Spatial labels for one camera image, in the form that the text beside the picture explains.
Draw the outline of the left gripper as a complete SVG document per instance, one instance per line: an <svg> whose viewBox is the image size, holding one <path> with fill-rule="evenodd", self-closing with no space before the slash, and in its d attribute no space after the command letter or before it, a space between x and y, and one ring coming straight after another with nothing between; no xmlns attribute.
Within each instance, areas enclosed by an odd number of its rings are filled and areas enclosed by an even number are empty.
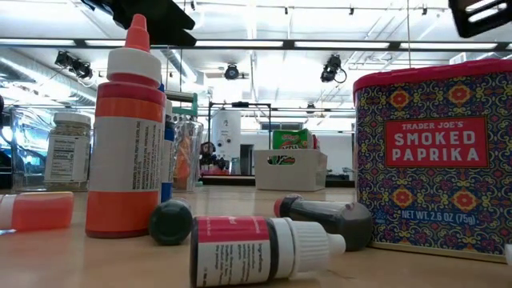
<svg viewBox="0 0 512 288"><path fill-rule="evenodd" d="M127 29L133 16L146 18L151 45L194 46L196 38L189 33L195 21L172 0L80 0L91 10L108 14Z"/></svg>

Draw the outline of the large blue food colouring bottle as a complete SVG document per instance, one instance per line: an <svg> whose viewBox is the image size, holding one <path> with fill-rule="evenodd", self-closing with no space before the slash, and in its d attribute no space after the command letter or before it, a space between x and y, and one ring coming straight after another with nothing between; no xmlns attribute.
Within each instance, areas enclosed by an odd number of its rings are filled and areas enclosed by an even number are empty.
<svg viewBox="0 0 512 288"><path fill-rule="evenodd" d="M160 202L168 201L172 195L171 155L174 144L174 124L172 123L172 101L166 99L164 134L162 146Z"/></svg>

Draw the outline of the large orange food colouring bottle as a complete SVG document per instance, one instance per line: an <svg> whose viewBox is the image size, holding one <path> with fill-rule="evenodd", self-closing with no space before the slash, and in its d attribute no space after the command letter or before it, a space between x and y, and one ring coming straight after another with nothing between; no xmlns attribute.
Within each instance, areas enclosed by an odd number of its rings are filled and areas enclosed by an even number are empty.
<svg viewBox="0 0 512 288"><path fill-rule="evenodd" d="M125 44L109 52L97 90L86 205L86 235L147 234L160 201L166 96L161 63L150 52L146 18L133 16Z"/></svg>

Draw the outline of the smoked paprika tin red lid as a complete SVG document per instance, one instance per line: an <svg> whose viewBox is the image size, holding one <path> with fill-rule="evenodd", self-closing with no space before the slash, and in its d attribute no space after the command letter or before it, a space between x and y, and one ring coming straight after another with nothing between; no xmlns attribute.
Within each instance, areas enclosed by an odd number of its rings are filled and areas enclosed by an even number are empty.
<svg viewBox="0 0 512 288"><path fill-rule="evenodd" d="M512 265L512 60L368 74L353 92L372 246Z"/></svg>

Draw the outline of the green Apple Jacks cereal box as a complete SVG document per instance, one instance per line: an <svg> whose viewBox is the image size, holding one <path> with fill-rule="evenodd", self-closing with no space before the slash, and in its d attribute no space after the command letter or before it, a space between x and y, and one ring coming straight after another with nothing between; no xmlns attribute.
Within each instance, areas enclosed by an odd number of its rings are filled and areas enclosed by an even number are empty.
<svg viewBox="0 0 512 288"><path fill-rule="evenodd" d="M314 137L308 129L275 130L272 136L273 150L313 149ZM267 162L271 165L293 165L295 158L289 155L269 156Z"/></svg>

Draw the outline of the white lid spice jar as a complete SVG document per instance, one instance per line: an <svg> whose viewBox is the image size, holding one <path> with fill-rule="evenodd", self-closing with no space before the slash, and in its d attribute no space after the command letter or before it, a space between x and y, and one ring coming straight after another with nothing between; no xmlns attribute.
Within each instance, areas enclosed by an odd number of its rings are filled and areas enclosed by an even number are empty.
<svg viewBox="0 0 512 288"><path fill-rule="evenodd" d="M87 191L91 119L84 114L54 114L48 137L44 186L52 191Z"/></svg>

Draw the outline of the small dark green dropper bottle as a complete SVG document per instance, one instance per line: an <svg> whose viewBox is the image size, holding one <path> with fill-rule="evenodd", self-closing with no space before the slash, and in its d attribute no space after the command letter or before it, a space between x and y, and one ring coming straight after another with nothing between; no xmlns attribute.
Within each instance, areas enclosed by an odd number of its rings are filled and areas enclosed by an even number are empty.
<svg viewBox="0 0 512 288"><path fill-rule="evenodd" d="M149 234L161 246L182 244L193 223L190 204L184 198L172 198L154 209L149 220Z"/></svg>

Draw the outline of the small orange dropper bottle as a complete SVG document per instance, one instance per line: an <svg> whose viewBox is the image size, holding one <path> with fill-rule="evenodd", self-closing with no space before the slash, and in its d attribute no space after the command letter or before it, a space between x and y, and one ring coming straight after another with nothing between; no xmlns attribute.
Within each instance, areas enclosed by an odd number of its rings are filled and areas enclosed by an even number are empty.
<svg viewBox="0 0 512 288"><path fill-rule="evenodd" d="M69 191L0 194L0 230L64 229L70 226L73 208Z"/></svg>

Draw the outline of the small red-label dropper bottle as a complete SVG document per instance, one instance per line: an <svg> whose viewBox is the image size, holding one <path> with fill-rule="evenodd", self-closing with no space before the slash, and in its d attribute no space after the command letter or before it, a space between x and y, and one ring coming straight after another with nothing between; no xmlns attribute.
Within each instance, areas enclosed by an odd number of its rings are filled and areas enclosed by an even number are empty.
<svg viewBox="0 0 512 288"><path fill-rule="evenodd" d="M317 222L261 216L199 216L190 240L193 288L237 286L326 270L346 251Z"/></svg>

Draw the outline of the dark maroon squeeze bottle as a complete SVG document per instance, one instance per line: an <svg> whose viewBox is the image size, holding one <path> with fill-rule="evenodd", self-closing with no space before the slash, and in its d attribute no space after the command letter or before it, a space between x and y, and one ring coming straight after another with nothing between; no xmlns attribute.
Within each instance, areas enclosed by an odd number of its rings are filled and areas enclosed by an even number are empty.
<svg viewBox="0 0 512 288"><path fill-rule="evenodd" d="M371 212L358 202L305 200L299 194L289 194L275 201L274 214L278 218L317 222L328 234L343 236L350 252L364 249L372 240Z"/></svg>

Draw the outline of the teal steel box grater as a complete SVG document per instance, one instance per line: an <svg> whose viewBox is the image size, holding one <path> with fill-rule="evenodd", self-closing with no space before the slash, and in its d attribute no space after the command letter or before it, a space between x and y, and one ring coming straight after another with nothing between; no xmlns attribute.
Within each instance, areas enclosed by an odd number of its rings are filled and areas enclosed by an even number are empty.
<svg viewBox="0 0 512 288"><path fill-rule="evenodd" d="M166 97L172 103L172 115L196 120L198 117L198 95L166 90Z"/></svg>

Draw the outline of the person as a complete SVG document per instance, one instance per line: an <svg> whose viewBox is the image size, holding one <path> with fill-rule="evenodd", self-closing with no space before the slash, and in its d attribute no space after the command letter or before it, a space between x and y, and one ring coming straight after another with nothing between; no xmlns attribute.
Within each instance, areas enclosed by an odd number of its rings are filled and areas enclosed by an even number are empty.
<svg viewBox="0 0 512 288"><path fill-rule="evenodd" d="M204 142L200 146L199 165L202 170L217 164L216 148L212 142Z"/></svg>

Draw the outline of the grey plastic bin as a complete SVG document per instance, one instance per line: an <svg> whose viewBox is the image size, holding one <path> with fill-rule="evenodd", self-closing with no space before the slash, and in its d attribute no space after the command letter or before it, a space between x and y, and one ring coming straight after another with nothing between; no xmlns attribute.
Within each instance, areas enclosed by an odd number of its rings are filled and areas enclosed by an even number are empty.
<svg viewBox="0 0 512 288"><path fill-rule="evenodd" d="M315 192L326 186L327 156L320 150L256 150L258 190Z"/></svg>

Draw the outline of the black metal stand frame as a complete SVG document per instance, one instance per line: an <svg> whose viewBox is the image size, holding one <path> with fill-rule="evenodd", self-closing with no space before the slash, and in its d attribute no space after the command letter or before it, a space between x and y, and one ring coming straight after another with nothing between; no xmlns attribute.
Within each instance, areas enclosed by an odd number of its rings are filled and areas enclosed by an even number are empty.
<svg viewBox="0 0 512 288"><path fill-rule="evenodd" d="M232 103L220 103L220 102L209 102L207 107L207 141L211 142L211 131L213 128L212 119L216 113L220 110L236 110L256 112L258 111L261 116L267 118L269 126L272 123L272 106L269 103L256 103L256 102L232 102ZM268 128L268 148L271 148L271 136L272 129ZM241 120L241 144L242 144L242 120Z"/></svg>

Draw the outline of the black aluminium table frame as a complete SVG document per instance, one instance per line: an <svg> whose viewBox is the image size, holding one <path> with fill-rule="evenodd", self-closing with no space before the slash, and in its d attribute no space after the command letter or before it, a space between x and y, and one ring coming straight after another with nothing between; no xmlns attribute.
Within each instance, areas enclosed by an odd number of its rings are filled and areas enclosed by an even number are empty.
<svg viewBox="0 0 512 288"><path fill-rule="evenodd" d="M243 175L205 175L199 179L209 186L255 186L254 176ZM326 178L327 188L355 188L355 181L344 178Z"/></svg>

